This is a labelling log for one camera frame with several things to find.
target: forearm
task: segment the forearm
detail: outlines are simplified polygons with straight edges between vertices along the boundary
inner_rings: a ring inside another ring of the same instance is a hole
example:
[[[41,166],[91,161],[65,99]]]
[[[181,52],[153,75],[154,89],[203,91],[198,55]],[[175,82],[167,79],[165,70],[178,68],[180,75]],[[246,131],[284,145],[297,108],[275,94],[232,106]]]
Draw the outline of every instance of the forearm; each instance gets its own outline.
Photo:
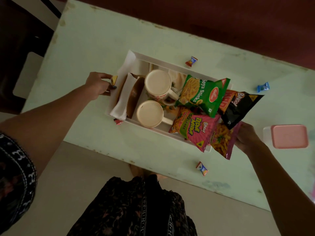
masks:
[[[90,101],[91,90],[81,86],[60,99],[0,123],[0,131],[17,140],[40,175]]]
[[[263,187],[270,209],[282,235],[309,235],[313,231],[315,206],[260,143],[248,155]]]

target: chair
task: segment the chair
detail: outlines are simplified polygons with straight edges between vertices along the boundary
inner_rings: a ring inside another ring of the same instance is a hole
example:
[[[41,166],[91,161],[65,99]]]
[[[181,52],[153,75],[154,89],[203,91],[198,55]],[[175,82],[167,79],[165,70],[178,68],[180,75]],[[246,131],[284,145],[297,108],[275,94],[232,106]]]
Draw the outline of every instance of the chair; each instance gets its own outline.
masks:
[[[28,53],[43,57],[52,36],[53,30],[24,8],[0,0],[0,112],[21,112],[26,99],[13,95],[15,84]]]

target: red oval logo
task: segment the red oval logo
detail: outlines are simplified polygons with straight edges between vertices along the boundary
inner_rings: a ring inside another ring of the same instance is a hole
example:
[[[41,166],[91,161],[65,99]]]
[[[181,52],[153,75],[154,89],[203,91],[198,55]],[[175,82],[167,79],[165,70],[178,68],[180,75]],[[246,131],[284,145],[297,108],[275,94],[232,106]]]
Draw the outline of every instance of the red oval logo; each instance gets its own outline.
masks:
[[[210,93],[209,101],[213,103],[218,98],[218,95],[219,95],[219,88],[215,87]]]

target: pink lid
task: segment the pink lid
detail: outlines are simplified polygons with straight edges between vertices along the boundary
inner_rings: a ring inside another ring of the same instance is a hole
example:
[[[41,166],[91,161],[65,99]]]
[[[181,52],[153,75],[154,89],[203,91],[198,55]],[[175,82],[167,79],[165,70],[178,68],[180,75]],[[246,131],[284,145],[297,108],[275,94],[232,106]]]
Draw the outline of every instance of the pink lid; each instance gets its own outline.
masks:
[[[278,149],[305,148],[308,146],[307,130],[304,125],[272,125],[273,146]]]

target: person's left hand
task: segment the person's left hand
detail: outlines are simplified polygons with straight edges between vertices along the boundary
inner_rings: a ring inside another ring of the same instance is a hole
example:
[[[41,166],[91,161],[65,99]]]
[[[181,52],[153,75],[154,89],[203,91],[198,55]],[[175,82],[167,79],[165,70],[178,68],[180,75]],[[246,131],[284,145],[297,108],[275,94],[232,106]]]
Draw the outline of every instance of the person's left hand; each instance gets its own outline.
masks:
[[[116,86],[113,86],[110,82],[107,82],[103,79],[111,79],[112,75],[98,72],[91,72],[88,76],[85,86],[90,87],[93,90],[92,99],[95,100],[99,95],[110,96],[110,90],[116,89]]]

